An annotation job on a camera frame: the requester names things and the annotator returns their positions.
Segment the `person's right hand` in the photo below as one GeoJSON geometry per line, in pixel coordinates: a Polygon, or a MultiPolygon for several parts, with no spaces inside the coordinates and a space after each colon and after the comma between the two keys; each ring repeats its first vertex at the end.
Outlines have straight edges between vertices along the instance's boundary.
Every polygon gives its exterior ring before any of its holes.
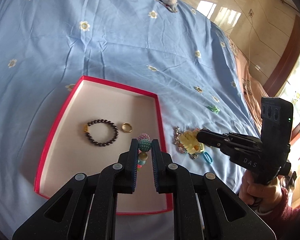
{"type": "Polygon", "coordinates": [[[280,180],[276,177],[269,185],[257,184],[253,174],[246,170],[242,177],[239,198],[247,205],[255,205],[259,213],[268,213],[281,202],[280,180]]]}

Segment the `red sleeve forearm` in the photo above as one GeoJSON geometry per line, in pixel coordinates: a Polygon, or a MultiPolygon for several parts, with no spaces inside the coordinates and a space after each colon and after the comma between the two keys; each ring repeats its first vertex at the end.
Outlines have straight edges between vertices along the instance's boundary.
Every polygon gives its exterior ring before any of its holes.
{"type": "Polygon", "coordinates": [[[284,237],[292,228],[300,215],[300,208],[293,209],[289,206],[289,195],[285,188],[280,186],[264,186],[262,190],[264,199],[270,208],[262,210],[259,206],[256,213],[273,230],[276,239],[284,237]]]}

